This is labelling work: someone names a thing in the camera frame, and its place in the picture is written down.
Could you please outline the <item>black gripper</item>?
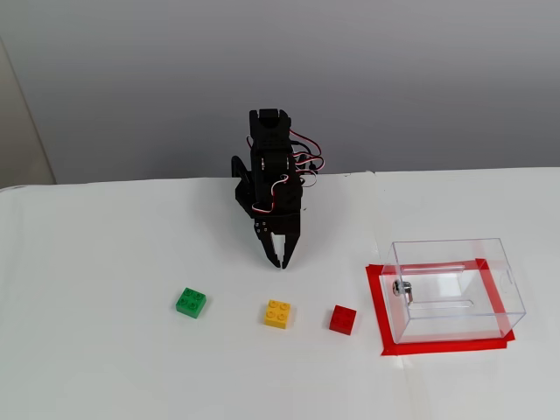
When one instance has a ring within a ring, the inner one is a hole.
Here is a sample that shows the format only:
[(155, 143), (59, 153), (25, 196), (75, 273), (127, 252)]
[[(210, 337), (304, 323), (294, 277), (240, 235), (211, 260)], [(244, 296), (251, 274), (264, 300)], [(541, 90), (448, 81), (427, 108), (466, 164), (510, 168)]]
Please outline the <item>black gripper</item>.
[(281, 262), (272, 235), (284, 235), (282, 268), (286, 269), (300, 237), (302, 196), (298, 178), (285, 174), (258, 190), (254, 230), (268, 260), (277, 268)]

